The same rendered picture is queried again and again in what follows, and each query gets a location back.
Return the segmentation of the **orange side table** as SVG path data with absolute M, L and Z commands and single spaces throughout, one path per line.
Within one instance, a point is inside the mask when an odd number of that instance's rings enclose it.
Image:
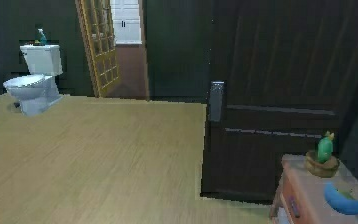
M 335 211 L 325 200 L 324 187 L 332 182 L 337 189 L 351 190 L 358 199 L 358 180 L 340 163 L 332 178 L 320 178 L 305 168 L 305 157 L 285 154 L 283 173 L 270 208 L 268 224 L 358 224 L 358 215 L 344 215 Z

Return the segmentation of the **dark brown wardrobe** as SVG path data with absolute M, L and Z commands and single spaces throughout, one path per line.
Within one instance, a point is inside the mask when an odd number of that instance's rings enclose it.
M 211 37 L 200 194 L 268 204 L 285 154 L 327 131 L 342 151 L 358 112 L 358 0 L 213 0 Z

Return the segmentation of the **blue bowl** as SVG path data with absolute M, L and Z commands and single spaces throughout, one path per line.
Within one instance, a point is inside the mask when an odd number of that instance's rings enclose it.
M 340 191 L 332 182 L 326 182 L 323 194 L 326 202 L 338 213 L 358 215 L 358 199 L 355 199 L 350 192 Z

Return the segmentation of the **green cactus in brown pot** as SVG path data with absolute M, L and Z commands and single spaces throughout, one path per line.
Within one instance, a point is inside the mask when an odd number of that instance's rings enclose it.
M 309 173 L 320 178 L 332 178 L 338 171 L 340 162 L 333 155 L 335 134 L 327 131 L 319 140 L 316 150 L 306 153 L 304 166 Z

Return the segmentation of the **yellow lattice room door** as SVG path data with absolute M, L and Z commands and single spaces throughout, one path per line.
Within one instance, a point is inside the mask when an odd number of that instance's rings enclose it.
M 97 98 L 120 83 L 110 0 L 75 0 L 89 74 Z

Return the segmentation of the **white cupboard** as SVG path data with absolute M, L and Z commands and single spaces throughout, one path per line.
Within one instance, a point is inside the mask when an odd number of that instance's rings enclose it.
M 116 44 L 141 44 L 138 0 L 110 0 Z

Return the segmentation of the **white toilet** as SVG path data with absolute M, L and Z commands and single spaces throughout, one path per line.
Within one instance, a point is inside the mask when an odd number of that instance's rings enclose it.
M 63 73 L 60 46 L 26 44 L 20 47 L 29 74 L 3 83 L 6 91 L 20 105 L 26 116 L 35 116 L 61 100 L 56 77 Z

